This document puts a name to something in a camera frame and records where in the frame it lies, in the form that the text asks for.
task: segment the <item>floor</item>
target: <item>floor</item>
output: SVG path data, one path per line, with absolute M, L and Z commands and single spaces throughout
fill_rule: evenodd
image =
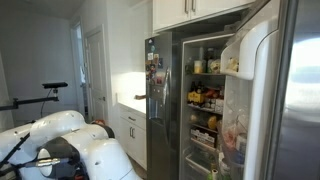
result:
M 143 169 L 135 160 L 133 160 L 130 156 L 128 156 L 131 164 L 133 166 L 134 171 L 138 176 L 140 176 L 141 179 L 147 179 L 147 171 Z

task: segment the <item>drawer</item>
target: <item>drawer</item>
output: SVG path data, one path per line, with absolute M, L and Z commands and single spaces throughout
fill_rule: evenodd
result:
M 135 124 L 136 126 L 146 129 L 146 118 L 141 116 L 141 113 L 133 109 L 120 108 L 120 117 Z

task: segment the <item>wall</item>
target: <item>wall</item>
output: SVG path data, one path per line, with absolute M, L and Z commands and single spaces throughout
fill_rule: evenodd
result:
M 127 79 L 131 76 L 130 73 L 139 74 L 131 77 L 145 78 L 141 74 L 144 73 L 144 39 L 151 36 L 152 31 L 151 7 L 151 1 L 148 0 L 135 3 L 132 3 L 132 0 L 87 0 L 74 15 L 74 19 L 79 16 L 81 18 L 83 34 L 101 24 L 104 25 L 106 61 L 109 69 L 108 123 L 115 131 L 116 138 L 119 138 L 120 134 L 116 94 L 128 92 L 131 88 L 128 82 L 139 82 L 134 85 L 143 90 L 145 87 L 141 79 Z
M 42 83 L 64 81 L 59 102 L 46 102 L 44 115 L 77 109 L 69 21 L 0 7 L 0 49 L 9 97 L 45 97 Z M 15 125 L 40 118 L 42 103 L 13 110 Z
M 8 103 L 9 96 L 0 53 L 0 106 Z M 13 127 L 11 111 L 0 111 L 0 132 Z

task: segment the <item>kitchen counter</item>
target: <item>kitchen counter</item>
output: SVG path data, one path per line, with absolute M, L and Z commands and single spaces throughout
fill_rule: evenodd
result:
M 134 95 L 117 94 L 117 102 L 121 105 L 135 109 L 143 114 L 146 114 L 146 99 L 134 99 Z

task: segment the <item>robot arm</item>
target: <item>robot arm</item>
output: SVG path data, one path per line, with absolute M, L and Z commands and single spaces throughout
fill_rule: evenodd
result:
M 112 130 L 86 124 L 76 111 L 54 113 L 0 133 L 0 161 L 28 134 L 8 160 L 25 165 L 19 169 L 22 179 L 72 177 L 80 167 L 89 179 L 140 179 Z

